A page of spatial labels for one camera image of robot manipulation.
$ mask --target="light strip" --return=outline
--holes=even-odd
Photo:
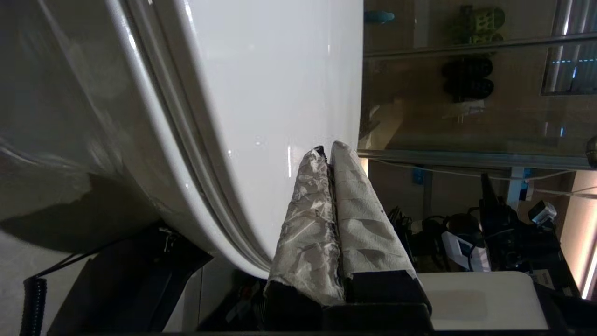
[[[292,177],[293,175],[293,170],[292,170],[292,166],[290,165],[290,145],[288,146],[288,177]]]
[[[367,178],[369,178],[369,159],[359,157],[359,161],[360,161],[361,167],[363,168],[363,171],[365,172],[365,175],[367,176]]]
[[[591,265],[589,266],[587,277],[584,281],[582,295],[583,299],[586,299],[589,296],[589,290],[591,289],[591,284],[593,283],[593,276],[595,275],[595,267],[597,267],[597,245],[593,250],[593,258],[591,259]]]
[[[581,59],[581,60],[578,60],[578,61],[582,63],[582,62],[594,62],[594,61],[596,61],[596,60],[597,60],[597,59]],[[552,61],[552,64],[558,64],[558,63],[573,63],[573,62],[574,62],[574,63],[576,63],[576,61],[575,61],[575,60],[553,60],[553,61]]]

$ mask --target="white curved panel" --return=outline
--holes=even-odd
[[[152,83],[147,64],[137,46],[136,36],[131,31],[130,24],[125,15],[124,9],[118,0],[108,0],[112,20],[115,24],[116,33],[124,51],[124,56],[130,67],[131,76],[143,99],[144,107],[149,119],[151,128],[159,142],[159,146],[165,155],[167,165],[174,175],[177,188],[187,203],[193,221],[177,220],[176,216],[168,222],[189,240],[199,242],[207,236],[210,242],[223,254],[234,262],[241,270],[258,277],[267,277],[267,271],[250,263],[236,248],[228,241],[227,237],[219,229],[184,162],[184,158],[177,145],[173,130],[167,120],[167,115],[162,106],[158,92]]]
[[[334,140],[356,148],[362,1],[174,6],[216,134],[205,145],[224,158],[236,211],[273,258],[302,156],[317,145],[329,154]]]

